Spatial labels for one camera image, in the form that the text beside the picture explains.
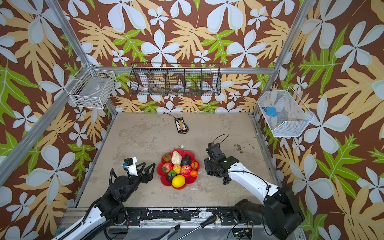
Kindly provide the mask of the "yellow wrinkled pear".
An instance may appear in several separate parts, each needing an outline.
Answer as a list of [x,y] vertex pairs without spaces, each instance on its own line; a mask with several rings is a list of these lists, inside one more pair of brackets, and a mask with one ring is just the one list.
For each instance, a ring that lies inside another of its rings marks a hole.
[[180,165],[174,165],[174,167],[173,167],[173,171],[174,171],[177,175],[180,174],[181,169],[182,169],[182,168],[181,168]]

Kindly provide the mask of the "brown round fruit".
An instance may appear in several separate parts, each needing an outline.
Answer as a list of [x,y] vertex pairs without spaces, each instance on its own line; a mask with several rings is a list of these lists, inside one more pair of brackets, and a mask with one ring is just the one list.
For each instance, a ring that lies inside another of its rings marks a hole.
[[172,161],[172,155],[169,153],[166,153],[163,155],[162,160],[166,163],[171,162]]

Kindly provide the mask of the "dark avocado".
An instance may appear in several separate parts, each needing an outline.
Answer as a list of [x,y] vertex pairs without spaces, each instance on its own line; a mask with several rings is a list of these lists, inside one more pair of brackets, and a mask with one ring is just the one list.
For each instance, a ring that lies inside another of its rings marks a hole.
[[181,166],[190,166],[192,164],[192,157],[190,155],[185,155],[182,158],[182,161],[180,163]]

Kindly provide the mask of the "yellow lemon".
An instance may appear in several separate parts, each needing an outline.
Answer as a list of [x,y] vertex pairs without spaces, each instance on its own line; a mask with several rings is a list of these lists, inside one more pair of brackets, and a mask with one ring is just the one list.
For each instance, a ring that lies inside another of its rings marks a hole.
[[174,188],[181,188],[186,184],[186,178],[182,175],[177,175],[172,180],[172,186]]

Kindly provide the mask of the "black grape bunch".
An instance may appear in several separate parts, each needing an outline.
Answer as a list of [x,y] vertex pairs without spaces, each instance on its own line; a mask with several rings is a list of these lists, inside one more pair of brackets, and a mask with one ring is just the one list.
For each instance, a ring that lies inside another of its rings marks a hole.
[[223,185],[228,185],[231,181],[232,180],[228,174],[223,175]]

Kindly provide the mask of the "dark purple mangosteen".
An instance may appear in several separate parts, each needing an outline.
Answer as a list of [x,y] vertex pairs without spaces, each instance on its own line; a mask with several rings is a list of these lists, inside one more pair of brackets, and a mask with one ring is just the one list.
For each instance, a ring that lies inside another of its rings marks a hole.
[[172,183],[173,181],[173,178],[176,177],[178,175],[177,172],[171,170],[167,173],[166,175],[166,181],[169,182],[169,183]]

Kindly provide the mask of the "orange tangerines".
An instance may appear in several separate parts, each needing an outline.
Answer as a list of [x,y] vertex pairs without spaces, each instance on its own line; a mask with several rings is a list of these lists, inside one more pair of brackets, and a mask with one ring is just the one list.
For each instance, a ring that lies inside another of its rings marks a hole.
[[197,162],[191,163],[191,168],[192,168],[192,170],[190,172],[191,177],[195,178],[198,176],[198,172],[197,172],[198,167],[199,167],[199,164]]

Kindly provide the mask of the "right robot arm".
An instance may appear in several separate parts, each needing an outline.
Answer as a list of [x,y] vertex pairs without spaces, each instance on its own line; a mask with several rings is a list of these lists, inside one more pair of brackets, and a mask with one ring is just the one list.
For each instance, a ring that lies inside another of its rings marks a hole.
[[241,200],[233,207],[233,217],[239,224],[253,222],[263,226],[268,236],[286,240],[305,220],[293,191],[267,182],[247,169],[238,159],[222,152],[219,143],[209,143],[206,149],[205,170],[221,178],[223,185],[237,182],[259,201],[254,204]]

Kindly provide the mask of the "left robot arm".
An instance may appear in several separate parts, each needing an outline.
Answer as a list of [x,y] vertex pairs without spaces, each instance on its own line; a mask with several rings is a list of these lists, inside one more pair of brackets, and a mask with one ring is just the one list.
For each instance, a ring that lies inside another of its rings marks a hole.
[[128,173],[117,176],[114,169],[109,175],[109,186],[106,192],[87,209],[85,215],[63,231],[55,240],[91,240],[106,228],[122,224],[126,221],[126,202],[138,189],[141,183],[152,181],[156,164],[146,166],[141,163],[135,166],[137,175]]

